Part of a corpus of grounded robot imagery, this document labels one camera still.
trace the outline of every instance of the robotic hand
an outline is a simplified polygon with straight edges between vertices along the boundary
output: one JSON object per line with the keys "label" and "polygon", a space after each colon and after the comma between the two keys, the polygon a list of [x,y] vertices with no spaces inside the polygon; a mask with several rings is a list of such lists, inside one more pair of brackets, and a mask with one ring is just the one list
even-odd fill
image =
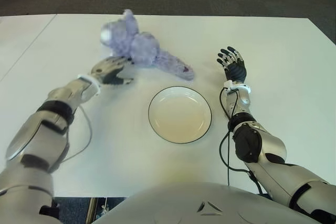
{"label": "robotic hand", "polygon": [[249,110],[251,90],[244,84],[246,69],[240,53],[227,49],[221,49],[217,62],[227,78],[223,90],[227,114],[232,115],[228,128],[234,133],[237,157],[274,201],[321,223],[335,223],[336,186],[301,166],[285,163],[284,143],[267,132]]}
{"label": "robotic hand", "polygon": [[0,174],[1,223],[60,223],[53,202],[51,173],[66,157],[64,137],[77,107],[100,92],[102,84],[129,84],[118,73],[131,63],[125,57],[110,57],[95,65],[89,75],[52,90],[43,105],[18,131],[7,152],[6,168]]}

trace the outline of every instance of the plush toy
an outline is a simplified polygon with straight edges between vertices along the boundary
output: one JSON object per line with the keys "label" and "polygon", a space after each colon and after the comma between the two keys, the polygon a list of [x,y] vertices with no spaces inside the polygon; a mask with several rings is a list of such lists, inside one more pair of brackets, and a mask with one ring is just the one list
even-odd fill
{"label": "plush toy", "polygon": [[177,57],[160,48],[150,33],[139,33],[138,23],[131,10],[124,17],[101,28],[100,41],[113,51],[114,56],[125,56],[139,66],[156,66],[185,80],[194,78],[194,71]]}

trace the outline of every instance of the black cable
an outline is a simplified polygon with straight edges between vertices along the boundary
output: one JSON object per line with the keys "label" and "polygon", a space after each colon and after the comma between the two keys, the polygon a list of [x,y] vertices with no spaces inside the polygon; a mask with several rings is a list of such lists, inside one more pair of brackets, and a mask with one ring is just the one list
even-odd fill
{"label": "black cable", "polygon": [[228,169],[233,170],[234,172],[245,172],[245,173],[248,173],[248,170],[232,168],[231,166],[228,166],[227,163],[225,162],[221,150],[222,150],[223,143],[224,143],[224,141],[227,139],[228,135],[229,135],[229,132],[226,133],[226,135],[225,135],[224,138],[222,139],[221,143],[219,144],[219,156],[220,156],[222,162],[224,163],[224,165],[225,165]]}
{"label": "black cable", "polygon": [[230,116],[229,116],[229,114],[227,113],[227,111],[226,111],[226,109],[224,108],[224,105],[223,105],[223,103],[222,103],[222,94],[223,94],[223,91],[224,91],[225,89],[227,89],[227,88],[226,88],[226,87],[223,87],[222,90],[221,90],[220,93],[219,93],[219,102],[220,102],[220,105],[222,106],[222,109],[223,109],[223,111],[224,111],[226,117],[230,120]]}
{"label": "black cable", "polygon": [[[257,180],[257,178],[254,176],[253,172],[250,171],[250,170],[245,170],[245,169],[236,169],[236,168],[232,168],[229,164],[230,164],[230,129],[231,129],[231,118],[233,117],[233,114],[235,112],[235,109],[236,109],[236,105],[237,105],[237,101],[238,101],[238,93],[237,93],[237,90],[232,90],[236,93],[236,101],[235,101],[235,105],[232,109],[232,114],[231,116],[229,116],[229,114],[227,113],[226,109],[224,108],[223,106],[223,103],[222,103],[222,94],[223,94],[223,91],[227,89],[226,87],[222,88],[222,90],[220,91],[220,94],[219,94],[219,101],[220,101],[220,105],[223,109],[223,111],[225,112],[227,118],[229,119],[229,124],[228,124],[228,132],[225,134],[225,136],[223,137],[221,143],[219,144],[219,156],[222,160],[222,162],[224,163],[224,165],[227,167],[227,184],[228,186],[230,186],[230,177],[229,177],[229,170],[233,170],[234,172],[244,172],[244,173],[247,173],[249,178],[256,184],[257,188],[258,188],[258,191],[259,191],[259,194],[262,195],[263,194],[263,191],[261,189],[261,186]],[[225,162],[223,156],[222,156],[222,145],[224,143],[224,141],[226,140],[226,138],[228,138],[228,143],[227,143],[227,163]]]}

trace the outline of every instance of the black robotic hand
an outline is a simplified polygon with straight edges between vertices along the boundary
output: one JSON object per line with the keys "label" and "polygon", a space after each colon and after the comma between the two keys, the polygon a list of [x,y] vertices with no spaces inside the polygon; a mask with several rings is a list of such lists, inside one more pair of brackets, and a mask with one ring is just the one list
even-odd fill
{"label": "black robotic hand", "polygon": [[224,68],[226,79],[244,83],[246,78],[246,68],[240,53],[233,47],[227,47],[228,50],[221,49],[217,62]]}

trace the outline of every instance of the wire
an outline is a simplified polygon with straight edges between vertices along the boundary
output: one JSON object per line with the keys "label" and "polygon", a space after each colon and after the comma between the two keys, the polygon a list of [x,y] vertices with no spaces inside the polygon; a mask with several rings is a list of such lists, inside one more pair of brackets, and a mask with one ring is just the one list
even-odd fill
{"label": "wire", "polygon": [[[235,112],[235,109],[236,109],[236,105],[237,105],[237,102],[238,102],[238,92],[237,90],[232,90],[236,93],[236,101],[235,101],[235,104],[234,104],[234,107],[232,109],[232,114],[231,116],[229,116],[229,114],[227,113],[226,109],[224,108],[223,106],[223,103],[222,103],[222,94],[223,94],[223,91],[227,89],[226,87],[222,88],[222,90],[220,91],[220,94],[219,94],[219,101],[220,101],[220,105],[223,109],[223,111],[225,112],[227,118],[229,119],[229,124],[228,124],[228,132],[225,134],[225,136],[223,137],[221,143],[219,144],[219,156],[222,160],[222,162],[224,163],[224,165],[227,167],[227,184],[228,186],[230,186],[230,176],[229,176],[229,171],[230,170],[233,170],[234,172],[244,172],[244,173],[247,173],[249,178],[256,184],[257,188],[258,188],[258,191],[259,191],[259,194],[263,194],[263,191],[261,189],[261,186],[257,180],[257,178],[254,176],[253,172],[250,171],[250,170],[246,170],[246,169],[236,169],[236,168],[232,168],[230,166],[230,129],[231,129],[231,118],[233,117],[234,115],[234,112]],[[223,146],[223,143],[224,141],[228,138],[228,142],[227,142],[227,163],[225,162],[224,158],[223,158],[223,155],[222,155],[222,146]]]}
{"label": "wire", "polygon": [[226,117],[230,120],[230,116],[229,116],[229,113],[227,113],[226,109],[224,108],[224,105],[223,105],[223,102],[222,102],[222,94],[223,94],[223,91],[227,89],[226,87],[223,87],[222,90],[220,91],[219,93],[219,102],[220,102],[220,105],[222,106],[222,109],[226,115]]}
{"label": "wire", "polygon": [[[82,111],[87,123],[88,123],[88,127],[89,127],[89,130],[90,130],[90,137],[89,137],[89,141],[88,143],[86,144],[86,146],[84,146],[83,149],[81,149],[79,152],[73,154],[72,156],[70,157],[67,157],[65,158],[62,163],[64,163],[65,161],[68,161],[69,159],[72,159],[73,157],[76,157],[78,154],[82,153],[83,151],[85,151],[85,149],[90,145],[91,143],[91,140],[92,140],[92,136],[93,136],[93,130],[92,130],[92,125],[91,125],[91,121],[88,117],[88,115],[86,114],[85,110],[83,109],[83,107],[81,105],[78,106],[78,108]],[[70,127],[68,127],[68,130],[67,130],[67,133],[66,133],[66,139],[67,139],[67,142],[69,143],[69,131],[70,131]]]}

